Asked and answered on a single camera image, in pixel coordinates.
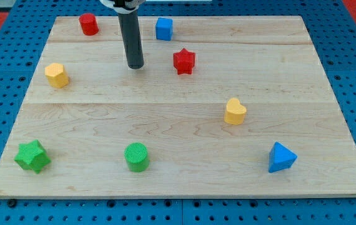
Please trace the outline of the black cylindrical robot arm stick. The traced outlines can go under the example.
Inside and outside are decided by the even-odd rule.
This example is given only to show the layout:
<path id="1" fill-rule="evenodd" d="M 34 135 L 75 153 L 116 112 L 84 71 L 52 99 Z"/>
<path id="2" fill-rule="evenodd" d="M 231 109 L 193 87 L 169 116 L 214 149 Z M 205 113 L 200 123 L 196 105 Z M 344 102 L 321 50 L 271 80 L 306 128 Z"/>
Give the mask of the black cylindrical robot arm stick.
<path id="1" fill-rule="evenodd" d="M 118 14 L 118 19 L 127 65 L 131 69 L 140 69 L 144 65 L 144 57 L 137 11 L 129 14 Z"/>

